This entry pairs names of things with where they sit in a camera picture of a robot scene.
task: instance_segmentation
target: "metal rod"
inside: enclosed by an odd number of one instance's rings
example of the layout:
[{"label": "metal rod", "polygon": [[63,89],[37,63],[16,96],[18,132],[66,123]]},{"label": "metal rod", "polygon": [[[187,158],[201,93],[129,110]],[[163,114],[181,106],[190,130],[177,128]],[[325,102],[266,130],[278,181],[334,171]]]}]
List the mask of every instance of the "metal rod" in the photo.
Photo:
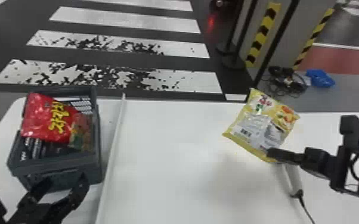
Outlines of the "metal rod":
[{"label": "metal rod", "polygon": [[225,50],[228,51],[230,49],[230,46],[231,46],[231,43],[233,41],[233,37],[234,37],[234,33],[235,33],[235,29],[237,28],[237,24],[238,24],[238,21],[239,21],[239,17],[241,15],[241,9],[242,9],[242,5],[243,5],[243,0],[238,0],[238,4],[237,4],[237,8],[236,8],[236,15],[237,18],[234,20],[234,23],[233,23],[233,26],[231,28],[231,31],[230,31],[230,35],[228,36],[228,39],[227,39],[227,43],[225,43]]},{"label": "metal rod", "polygon": [[280,43],[280,40],[283,37],[285,30],[287,29],[289,21],[291,21],[293,13],[295,12],[296,7],[298,5],[299,5],[299,0],[292,0],[291,4],[289,5],[287,13],[285,14],[285,17],[280,25],[280,28],[278,28],[276,36],[274,37],[274,40],[271,43],[270,48],[268,49],[266,57],[264,58],[264,61],[263,61],[262,65],[260,66],[258,74],[256,75],[256,78],[253,81],[252,87],[256,88],[258,86],[260,80],[262,79],[263,73],[264,73],[264,71],[266,71],[267,65],[270,62],[271,57],[274,54],[274,51],[276,51],[277,45]]},{"label": "metal rod", "polygon": [[249,10],[247,11],[245,22],[243,23],[241,34],[240,34],[240,36],[238,38],[237,46],[235,47],[235,53],[234,53],[233,59],[232,59],[233,63],[235,63],[236,60],[237,60],[237,57],[239,57],[238,55],[239,55],[239,52],[241,51],[241,47],[242,47],[243,41],[245,39],[245,35],[246,35],[246,32],[247,32],[247,29],[249,28],[249,24],[250,24],[250,21],[252,19],[253,12],[255,11],[257,3],[258,3],[258,0],[252,0],[252,2],[250,3]]}]

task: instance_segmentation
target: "yellow black striped post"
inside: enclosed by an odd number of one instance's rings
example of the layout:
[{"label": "yellow black striped post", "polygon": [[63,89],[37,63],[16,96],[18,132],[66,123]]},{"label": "yellow black striped post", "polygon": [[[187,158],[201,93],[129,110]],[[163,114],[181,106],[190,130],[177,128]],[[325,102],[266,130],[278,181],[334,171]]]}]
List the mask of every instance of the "yellow black striped post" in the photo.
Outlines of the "yellow black striped post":
[{"label": "yellow black striped post", "polygon": [[247,67],[253,67],[255,65],[255,61],[258,58],[264,43],[266,43],[267,34],[273,27],[274,20],[276,19],[276,15],[280,11],[280,8],[280,3],[268,3],[266,13],[264,14],[258,33],[256,34],[255,40],[246,58],[245,63]]},{"label": "yellow black striped post", "polygon": [[309,38],[308,42],[305,44],[304,49],[299,54],[297,59],[295,60],[295,63],[293,65],[293,69],[298,69],[299,65],[302,63],[306,55],[308,54],[309,49],[312,47],[314,41],[316,40],[317,36],[320,34],[320,32],[325,27],[327,21],[331,17],[331,15],[334,13],[334,9],[329,8],[326,13],[324,14],[323,18],[321,19],[320,23],[316,26],[316,28],[313,30],[312,36]]}]

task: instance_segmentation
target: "white table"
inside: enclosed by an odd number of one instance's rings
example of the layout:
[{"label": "white table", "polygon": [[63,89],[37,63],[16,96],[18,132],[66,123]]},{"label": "white table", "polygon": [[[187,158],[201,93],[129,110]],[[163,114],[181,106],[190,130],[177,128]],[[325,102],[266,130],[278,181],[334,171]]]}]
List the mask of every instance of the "white table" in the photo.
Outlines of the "white table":
[{"label": "white table", "polygon": [[[10,217],[26,192],[6,160],[20,125],[23,99],[0,122],[0,198]],[[290,200],[280,166],[262,162],[221,136],[241,104],[127,101],[112,153],[120,101],[99,99],[105,181],[93,185],[63,223],[309,223]],[[306,146],[334,154],[341,113],[301,114],[283,148]],[[327,125],[320,127],[318,121]],[[359,198],[301,172],[305,200],[317,223],[358,223]],[[66,195],[47,195],[55,201]]]}]

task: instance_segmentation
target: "chip bag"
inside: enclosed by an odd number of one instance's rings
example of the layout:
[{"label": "chip bag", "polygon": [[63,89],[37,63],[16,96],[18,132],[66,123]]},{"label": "chip bag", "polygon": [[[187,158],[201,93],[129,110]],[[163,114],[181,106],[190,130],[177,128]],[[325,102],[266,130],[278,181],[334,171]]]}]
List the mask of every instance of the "chip bag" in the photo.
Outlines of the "chip bag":
[{"label": "chip bag", "polygon": [[247,104],[222,134],[266,162],[276,162],[266,156],[271,147],[279,147],[290,133],[299,116],[256,89],[250,89]]},{"label": "chip bag", "polygon": [[78,116],[84,115],[74,107],[32,93],[27,97],[21,136],[68,144]]}]

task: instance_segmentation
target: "plastic crate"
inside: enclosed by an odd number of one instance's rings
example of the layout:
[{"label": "plastic crate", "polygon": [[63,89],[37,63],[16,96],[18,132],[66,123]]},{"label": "plastic crate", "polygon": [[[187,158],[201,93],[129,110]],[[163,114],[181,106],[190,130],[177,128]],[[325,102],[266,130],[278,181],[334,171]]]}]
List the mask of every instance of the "plastic crate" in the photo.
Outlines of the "plastic crate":
[{"label": "plastic crate", "polygon": [[[100,117],[96,103],[96,88],[94,86],[59,86],[34,91],[58,99],[74,106],[84,114],[91,114],[91,152],[75,152],[58,157],[23,160],[23,150],[27,138],[20,135],[18,130],[7,160],[7,166],[13,176],[16,176],[26,189],[49,177],[54,185],[50,192],[70,189],[84,172],[90,184],[102,181],[100,158]],[[64,150],[71,148],[62,144],[54,144]]]}]

